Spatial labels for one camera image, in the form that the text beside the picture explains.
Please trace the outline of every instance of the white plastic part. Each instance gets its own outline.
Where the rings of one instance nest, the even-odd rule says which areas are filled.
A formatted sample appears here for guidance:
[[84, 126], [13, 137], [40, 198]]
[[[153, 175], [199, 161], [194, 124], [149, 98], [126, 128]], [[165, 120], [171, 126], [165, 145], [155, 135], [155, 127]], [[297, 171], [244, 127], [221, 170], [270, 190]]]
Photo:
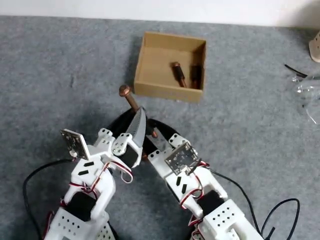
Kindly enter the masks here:
[[173, 149], [168, 147], [164, 151], [156, 150], [148, 156], [148, 160], [163, 179], [172, 173], [171, 168], [165, 163], [165, 159], [172, 153], [172, 151]]
[[180, 136], [177, 133], [173, 134], [172, 137], [169, 139], [169, 143], [174, 148], [179, 147], [180, 145], [184, 144], [185, 142], [188, 142], [190, 144], [190, 142], [187, 139], [185, 139], [184, 137]]
[[127, 146], [133, 148], [133, 150], [138, 153], [138, 157], [135, 160], [135, 163], [133, 164], [132, 168], [135, 168], [138, 166], [141, 162], [142, 157], [142, 147], [137, 146], [137, 144], [133, 141], [131, 133], [121, 133], [120, 136], [113, 142], [112, 145], [112, 153], [115, 156], [121, 156], [125, 154], [127, 150]]
[[[187, 139], [178, 134], [174, 134], [169, 139], [169, 143], [175, 148], [179, 147], [185, 142], [190, 143]], [[165, 159], [172, 153], [172, 151], [173, 149], [170, 147], [164, 151], [156, 150], [148, 155], [148, 159], [159, 175], [167, 182], [168, 186], [171, 188], [173, 194], [177, 197], [179, 202], [181, 202], [190, 191], [200, 188], [199, 182], [195, 176], [199, 178], [203, 189], [206, 192], [214, 190], [219, 194], [220, 198], [224, 200], [228, 198], [227, 192], [214, 178], [212, 173], [204, 167], [197, 167], [194, 173], [190, 174], [189, 176], [186, 175], [185, 172], [181, 172], [179, 175], [173, 173], [173, 171], [165, 162]], [[202, 208], [197, 204], [196, 199], [194, 199], [192, 196], [189, 196], [184, 201], [183, 206], [188, 208], [196, 218], [201, 219], [203, 217]]]
[[320, 63], [320, 32], [309, 42], [309, 49], [312, 60]]
[[[181, 202], [190, 191], [201, 188], [196, 176], [199, 178], [204, 190], [207, 192], [214, 190], [222, 199], [226, 200], [228, 198], [227, 192], [222, 188], [211, 172], [203, 167], [197, 167], [194, 173], [189, 176], [186, 175], [185, 172], [181, 172], [179, 175], [172, 173], [165, 178], [165, 181], [179, 202]], [[203, 210], [197, 203], [197, 199], [193, 198], [193, 196], [189, 196], [184, 201], [183, 206], [189, 209], [196, 218], [201, 219], [203, 217]]]
[[96, 220], [84, 222], [62, 207], [56, 212], [44, 240], [100, 240], [102, 234], [107, 240], [115, 240], [108, 224], [109, 215], [103, 212]]
[[204, 239], [263, 240], [231, 199], [206, 215], [198, 227]]
[[[85, 145], [88, 149], [88, 160], [80, 159], [78, 164], [75, 166], [71, 173], [71, 182], [78, 185], [86, 184], [91, 188], [99, 177], [94, 190], [97, 193], [97, 201], [91, 210], [90, 218], [95, 220], [100, 217], [105, 211], [105, 208], [109, 204], [111, 198], [115, 194], [116, 184], [114, 178], [108, 170], [103, 171], [105, 163], [107, 162], [117, 162], [127, 169], [130, 169], [123, 161], [121, 161], [117, 156], [113, 154], [113, 146], [116, 141], [112, 136], [112, 132], [106, 128], [100, 129], [98, 133], [98, 139], [94, 145]], [[127, 144], [131, 145], [132, 148], [138, 152], [141, 158], [142, 148], [138, 148], [137, 145], [132, 141], [132, 135], [130, 134], [125, 140], [123, 136], [120, 136], [118, 144], [121, 146], [122, 140], [125, 144], [123, 146], [127, 147]], [[110, 168], [117, 169], [115, 164], [111, 164]], [[82, 191], [81, 187], [70, 185], [67, 193], [64, 196], [64, 202], [68, 204], [76, 192]]]

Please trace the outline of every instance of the white object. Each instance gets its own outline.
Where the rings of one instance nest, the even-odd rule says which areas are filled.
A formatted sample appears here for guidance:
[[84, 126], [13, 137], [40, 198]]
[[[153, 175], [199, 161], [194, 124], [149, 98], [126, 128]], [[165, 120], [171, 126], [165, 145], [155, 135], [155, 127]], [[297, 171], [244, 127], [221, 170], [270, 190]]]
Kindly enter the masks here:
[[320, 32], [309, 42], [309, 49], [312, 60], [320, 63]]
[[64, 196], [64, 202], [68, 204], [77, 192], [82, 191], [81, 186], [86, 186], [88, 190], [94, 188], [97, 200], [91, 209], [88, 222], [82, 221], [60, 207], [50, 224], [45, 240], [62, 240], [64, 237], [70, 240], [115, 240], [108, 224], [109, 215], [105, 209], [116, 192], [116, 184], [106, 166], [123, 171], [117, 165], [120, 164], [130, 171], [130, 168], [114, 152], [117, 152], [118, 156], [123, 155], [127, 145], [130, 145], [138, 154], [138, 159], [135, 161], [137, 166], [141, 160], [139, 158], [142, 155], [142, 147], [135, 144], [130, 133], [123, 133], [115, 139], [113, 133], [106, 128], [100, 129], [94, 145], [87, 145], [83, 136], [78, 135], [82, 137], [81, 143], [88, 160], [80, 159], [73, 169], [72, 184]]
[[[174, 134], [169, 143], [178, 148], [185, 142], [190, 143], [184, 137]], [[203, 210], [197, 203], [197, 199], [190, 195], [185, 199], [183, 206], [189, 209], [197, 219], [203, 219], [197, 226], [200, 234], [191, 237], [197, 240], [263, 240], [260, 234], [254, 229], [246, 219], [245, 214], [239, 209], [233, 200], [228, 199], [227, 192], [214, 178], [209, 169], [197, 167], [194, 174], [187, 175], [181, 172], [176, 175], [165, 162], [165, 159], [175, 149], [167, 148], [164, 151], [156, 150], [148, 156], [149, 161], [154, 166], [159, 175], [166, 181], [172, 193], [181, 202], [186, 193], [199, 188], [199, 181], [204, 189], [204, 194], [211, 190], [216, 191], [220, 198], [225, 202], [204, 216]], [[182, 186], [186, 185], [185, 193], [182, 192]]]
[[84, 222], [62, 207], [56, 212], [45, 240], [115, 240], [108, 224], [109, 215], [103, 212], [98, 219]]
[[320, 28], [318, 0], [2, 0], [0, 15]]

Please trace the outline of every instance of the white wall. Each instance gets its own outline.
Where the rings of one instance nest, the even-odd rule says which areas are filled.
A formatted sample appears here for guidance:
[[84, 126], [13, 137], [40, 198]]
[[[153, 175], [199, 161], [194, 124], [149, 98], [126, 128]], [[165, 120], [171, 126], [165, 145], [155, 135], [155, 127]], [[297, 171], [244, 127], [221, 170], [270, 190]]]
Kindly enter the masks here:
[[320, 29], [320, 0], [0, 0], [0, 15]]

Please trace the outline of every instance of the grey carpet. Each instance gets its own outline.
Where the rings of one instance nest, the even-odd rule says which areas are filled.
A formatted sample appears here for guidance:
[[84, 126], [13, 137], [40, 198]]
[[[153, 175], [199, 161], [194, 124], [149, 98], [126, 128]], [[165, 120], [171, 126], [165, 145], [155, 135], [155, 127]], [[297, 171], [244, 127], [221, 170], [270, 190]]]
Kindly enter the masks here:
[[[287, 63], [306, 73], [308, 41], [316, 31], [275, 27], [0, 17], [0, 239], [34, 240], [22, 198], [23, 179], [49, 161], [67, 157], [60, 129], [93, 143], [101, 127], [128, 108], [118, 87], [132, 84], [144, 31], [207, 39], [206, 84], [199, 104], [137, 97], [148, 116], [175, 127], [200, 156], [233, 176], [250, 196], [262, 225], [285, 198], [301, 200], [292, 239], [319, 238], [319, 127], [292, 95]], [[30, 181], [32, 211], [44, 227], [68, 189], [73, 166], [53, 167]], [[179, 240], [190, 214], [180, 209], [149, 163], [128, 186], [116, 178], [107, 207], [122, 240]], [[251, 220], [241, 192], [220, 179]], [[266, 231], [286, 239], [296, 206], [280, 208]]]

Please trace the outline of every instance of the circuit board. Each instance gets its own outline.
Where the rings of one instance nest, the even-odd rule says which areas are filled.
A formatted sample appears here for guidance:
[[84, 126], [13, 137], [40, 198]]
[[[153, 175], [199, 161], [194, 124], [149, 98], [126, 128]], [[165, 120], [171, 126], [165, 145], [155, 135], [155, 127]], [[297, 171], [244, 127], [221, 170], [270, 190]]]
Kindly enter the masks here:
[[186, 142], [177, 147], [164, 161], [171, 170], [178, 175], [181, 172], [188, 171], [195, 167], [200, 161], [200, 158], [191, 145]]
[[85, 148], [87, 145], [81, 134], [68, 129], [63, 129], [61, 130], [61, 135], [64, 138], [69, 151], [75, 151], [77, 157], [88, 160], [88, 154]]

